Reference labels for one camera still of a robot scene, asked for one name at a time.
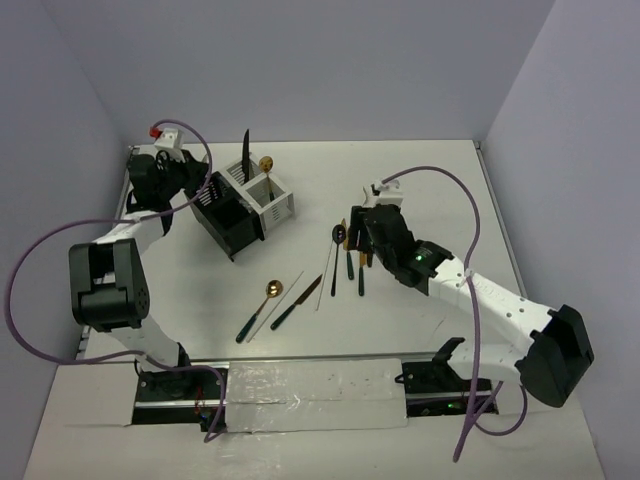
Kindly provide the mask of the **black serrated knife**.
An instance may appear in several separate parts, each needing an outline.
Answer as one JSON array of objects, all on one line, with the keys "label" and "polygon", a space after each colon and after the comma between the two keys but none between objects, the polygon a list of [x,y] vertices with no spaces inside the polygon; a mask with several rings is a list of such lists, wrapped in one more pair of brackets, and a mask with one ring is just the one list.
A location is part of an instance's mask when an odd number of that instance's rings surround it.
[{"label": "black serrated knife", "polygon": [[241,168],[243,173],[244,184],[249,182],[252,174],[249,143],[250,143],[250,130],[247,129],[243,137],[242,156],[241,156]]}]

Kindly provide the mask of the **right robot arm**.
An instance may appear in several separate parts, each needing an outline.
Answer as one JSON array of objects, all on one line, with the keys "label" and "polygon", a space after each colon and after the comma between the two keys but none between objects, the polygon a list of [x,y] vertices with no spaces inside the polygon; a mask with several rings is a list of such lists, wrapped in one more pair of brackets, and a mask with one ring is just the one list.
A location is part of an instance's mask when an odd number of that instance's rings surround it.
[{"label": "right robot arm", "polygon": [[446,248],[416,239],[396,205],[353,207],[349,246],[375,255],[400,284],[489,325],[498,344],[452,338],[438,351],[436,383],[455,391],[473,377],[516,382],[539,402],[562,407],[594,362],[581,313],[530,301],[473,273]]}]

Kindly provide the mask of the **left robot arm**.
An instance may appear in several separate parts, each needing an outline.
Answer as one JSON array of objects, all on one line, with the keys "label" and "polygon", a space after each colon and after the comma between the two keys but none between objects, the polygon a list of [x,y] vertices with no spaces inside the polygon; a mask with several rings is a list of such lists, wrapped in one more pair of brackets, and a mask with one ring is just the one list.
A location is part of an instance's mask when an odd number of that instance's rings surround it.
[{"label": "left robot arm", "polygon": [[184,398],[194,390],[196,375],[181,344],[150,315],[141,255],[169,233],[172,199],[201,187],[209,165],[185,149],[160,150],[131,156],[127,170],[131,187],[121,221],[102,237],[69,250],[72,313],[78,324],[131,351],[142,371],[163,370],[160,387]]}]

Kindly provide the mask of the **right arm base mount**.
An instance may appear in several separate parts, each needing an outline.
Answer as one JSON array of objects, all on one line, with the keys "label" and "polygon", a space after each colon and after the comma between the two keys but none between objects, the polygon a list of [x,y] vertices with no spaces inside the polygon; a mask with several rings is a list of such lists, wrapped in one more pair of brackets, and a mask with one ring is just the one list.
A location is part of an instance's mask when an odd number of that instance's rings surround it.
[{"label": "right arm base mount", "polygon": [[409,418],[466,413],[470,380],[461,379],[448,365],[432,360],[402,362],[401,366],[394,381],[404,388]]}]

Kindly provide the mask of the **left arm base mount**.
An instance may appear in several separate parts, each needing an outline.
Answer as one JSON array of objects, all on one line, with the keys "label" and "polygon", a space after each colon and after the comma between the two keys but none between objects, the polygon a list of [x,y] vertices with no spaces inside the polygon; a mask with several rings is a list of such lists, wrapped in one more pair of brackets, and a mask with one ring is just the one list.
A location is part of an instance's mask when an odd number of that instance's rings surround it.
[{"label": "left arm base mount", "polygon": [[139,372],[131,423],[133,425],[198,425],[206,432],[220,406],[220,378],[204,369]]}]

